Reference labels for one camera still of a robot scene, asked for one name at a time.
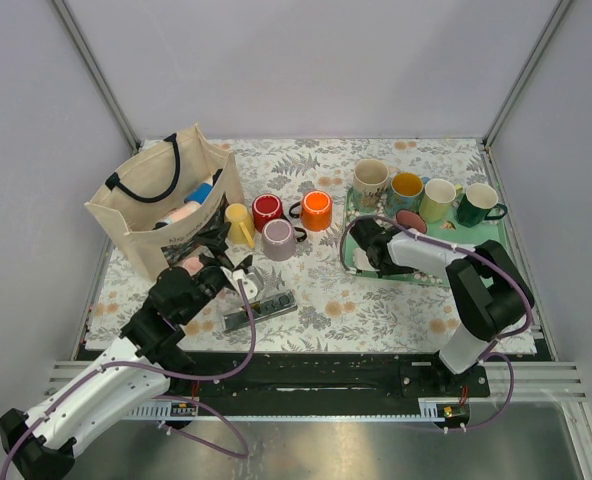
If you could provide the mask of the pink round mug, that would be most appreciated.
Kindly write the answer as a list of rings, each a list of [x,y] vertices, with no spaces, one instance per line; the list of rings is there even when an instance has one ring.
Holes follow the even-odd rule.
[[[413,211],[401,209],[397,212],[395,219],[399,225],[406,229],[414,229],[422,234],[427,232],[426,222]]]

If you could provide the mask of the blue butterfly mug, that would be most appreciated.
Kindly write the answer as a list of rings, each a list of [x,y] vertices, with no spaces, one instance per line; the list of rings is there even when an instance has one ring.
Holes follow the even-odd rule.
[[[429,177],[419,177],[411,172],[396,174],[387,192],[386,214],[394,217],[400,210],[417,213],[429,180]]]

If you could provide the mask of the beige floral mug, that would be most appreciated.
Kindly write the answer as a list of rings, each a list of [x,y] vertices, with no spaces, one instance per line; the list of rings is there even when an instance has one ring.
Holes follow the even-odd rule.
[[[390,177],[400,169],[376,158],[361,159],[353,171],[352,200],[359,212],[377,209]]]

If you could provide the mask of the lime green mug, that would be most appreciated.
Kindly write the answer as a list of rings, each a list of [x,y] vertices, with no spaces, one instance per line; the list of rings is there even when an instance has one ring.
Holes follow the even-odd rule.
[[[421,218],[428,224],[439,222],[447,215],[452,203],[462,193],[463,186],[440,178],[429,180],[419,207]]]

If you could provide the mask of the dark green mug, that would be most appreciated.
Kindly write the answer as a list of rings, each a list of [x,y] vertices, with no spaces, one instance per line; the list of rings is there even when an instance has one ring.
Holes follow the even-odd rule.
[[[475,183],[464,192],[456,211],[456,220],[460,225],[471,228],[483,221],[503,219],[508,208],[499,202],[498,193],[489,185]]]

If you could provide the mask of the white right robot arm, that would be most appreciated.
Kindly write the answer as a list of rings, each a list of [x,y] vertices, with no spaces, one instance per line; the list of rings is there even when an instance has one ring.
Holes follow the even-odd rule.
[[[442,395],[456,394],[466,385],[467,370],[487,358],[500,340],[533,323],[534,296],[497,241],[448,243],[378,215],[348,223],[341,248],[347,238],[356,243],[358,254],[353,266],[340,255],[347,271],[372,270],[380,278],[417,271],[450,287],[461,325],[438,352],[442,364],[431,371],[432,386]]]

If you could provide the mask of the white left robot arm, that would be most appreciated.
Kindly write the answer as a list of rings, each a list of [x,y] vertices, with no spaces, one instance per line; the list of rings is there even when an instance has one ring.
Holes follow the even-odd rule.
[[[230,228],[224,223],[199,237],[210,253],[200,256],[195,273],[163,270],[118,337],[65,387],[27,411],[10,409],[0,417],[2,478],[14,467],[25,479],[62,479],[91,442],[142,402],[167,392],[181,395],[194,382],[225,380],[247,367],[252,351],[228,371],[197,375],[178,346],[184,326],[222,290],[249,306],[261,288],[251,257],[238,265],[227,257]]]

